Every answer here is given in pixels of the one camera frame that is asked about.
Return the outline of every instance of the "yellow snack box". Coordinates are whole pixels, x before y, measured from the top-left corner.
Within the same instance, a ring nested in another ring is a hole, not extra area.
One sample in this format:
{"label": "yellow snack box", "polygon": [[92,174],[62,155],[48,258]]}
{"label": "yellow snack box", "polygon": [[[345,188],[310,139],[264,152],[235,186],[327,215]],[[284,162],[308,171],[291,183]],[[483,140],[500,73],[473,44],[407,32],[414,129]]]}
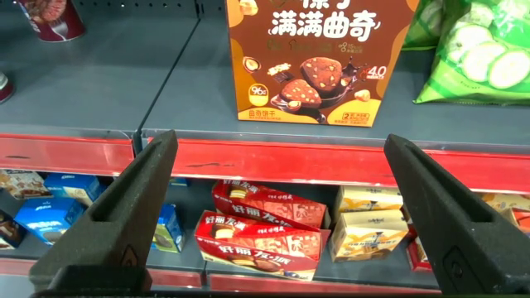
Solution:
{"label": "yellow snack box", "polygon": [[530,210],[530,195],[484,194],[482,200],[498,212],[510,208]]}
{"label": "yellow snack box", "polygon": [[400,210],[344,213],[331,236],[333,262],[385,258],[408,233]]}
{"label": "yellow snack box", "polygon": [[398,188],[341,186],[335,201],[334,219],[344,212],[400,209],[403,197]]}

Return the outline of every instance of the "number 40 label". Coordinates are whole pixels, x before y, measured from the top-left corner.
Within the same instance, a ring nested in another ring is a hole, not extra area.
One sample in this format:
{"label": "number 40 label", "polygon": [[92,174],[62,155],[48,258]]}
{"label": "number 40 label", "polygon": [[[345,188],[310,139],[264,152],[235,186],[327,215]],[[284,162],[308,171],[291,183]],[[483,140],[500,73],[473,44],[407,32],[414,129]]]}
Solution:
{"label": "number 40 label", "polygon": [[387,66],[374,66],[366,75],[366,79],[384,79],[384,75],[387,73]]}

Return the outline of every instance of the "blue packaging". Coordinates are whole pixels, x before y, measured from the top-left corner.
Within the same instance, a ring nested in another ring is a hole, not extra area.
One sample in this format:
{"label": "blue packaging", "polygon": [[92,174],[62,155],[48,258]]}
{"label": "blue packaging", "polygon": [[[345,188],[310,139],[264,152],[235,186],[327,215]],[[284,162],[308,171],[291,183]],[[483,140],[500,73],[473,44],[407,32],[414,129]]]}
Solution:
{"label": "blue packaging", "polygon": [[175,205],[164,204],[158,217],[157,229],[152,237],[151,248],[164,252],[182,252],[185,235],[176,217]]}
{"label": "blue packaging", "polygon": [[15,221],[44,243],[53,245],[83,212],[83,205],[75,199],[29,199]]}
{"label": "blue packaging", "polygon": [[104,190],[94,175],[51,173],[44,186],[55,198],[77,199],[85,206],[92,205]]}

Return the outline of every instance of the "red can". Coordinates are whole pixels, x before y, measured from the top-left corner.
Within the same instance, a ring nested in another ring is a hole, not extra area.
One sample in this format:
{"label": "red can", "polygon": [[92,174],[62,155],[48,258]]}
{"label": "red can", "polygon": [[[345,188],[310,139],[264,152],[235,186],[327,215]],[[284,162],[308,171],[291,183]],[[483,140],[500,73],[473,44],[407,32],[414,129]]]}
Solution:
{"label": "red can", "polygon": [[19,3],[43,41],[69,41],[84,33],[83,22],[70,0],[19,0]]}
{"label": "red can", "polygon": [[5,102],[11,94],[13,94],[14,88],[7,76],[0,72],[0,103]]}

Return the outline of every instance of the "green snack bag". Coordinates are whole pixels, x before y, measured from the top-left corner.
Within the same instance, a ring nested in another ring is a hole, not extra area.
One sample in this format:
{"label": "green snack bag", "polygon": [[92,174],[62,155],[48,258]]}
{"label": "green snack bag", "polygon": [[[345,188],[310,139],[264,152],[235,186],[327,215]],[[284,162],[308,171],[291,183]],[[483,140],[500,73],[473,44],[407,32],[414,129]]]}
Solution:
{"label": "green snack bag", "polygon": [[446,10],[415,103],[530,104],[530,0],[446,0]]}
{"label": "green snack bag", "polygon": [[436,48],[441,34],[443,0],[421,0],[408,29],[403,50]]}

